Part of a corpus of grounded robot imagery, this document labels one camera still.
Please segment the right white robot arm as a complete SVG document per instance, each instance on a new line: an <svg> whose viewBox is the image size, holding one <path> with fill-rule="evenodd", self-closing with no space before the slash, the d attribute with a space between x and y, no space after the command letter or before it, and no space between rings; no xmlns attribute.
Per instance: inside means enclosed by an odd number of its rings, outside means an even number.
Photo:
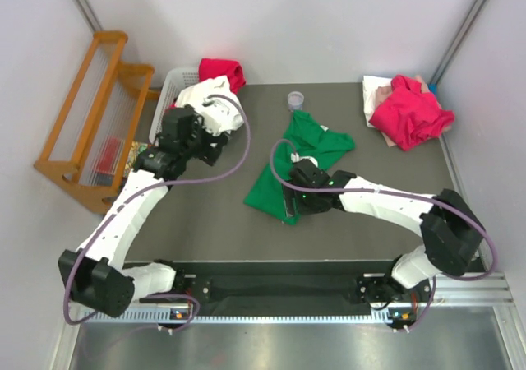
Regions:
<svg viewBox="0 0 526 370"><path fill-rule="evenodd" d="M395 258L384 277L366 285L366 297L377 302L400 301L436 275L460 278L468 271L484 228L456 191L412 194L343 170L329 175L310 156L293 155L292 161L283 187L288 215L329 210L369 215L422 239L422 245Z"/></svg>

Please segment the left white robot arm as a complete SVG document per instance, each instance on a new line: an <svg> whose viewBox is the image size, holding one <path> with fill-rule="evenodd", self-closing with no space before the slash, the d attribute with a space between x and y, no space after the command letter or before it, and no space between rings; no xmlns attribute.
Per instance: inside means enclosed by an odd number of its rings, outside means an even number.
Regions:
<svg viewBox="0 0 526 370"><path fill-rule="evenodd" d="M192 159L214 165L228 143L228 135L245 123L245 115L232 100L213 95L207 101L167 109L152 146L140 152L120 195L97 229L76 251L64 251L58 269L64 283L63 315L72 302L93 313L120 317L131 303L161 294L178 301L186 281L167 261L152 261L126 268L127 253L150 212L181 184L187 162Z"/></svg>

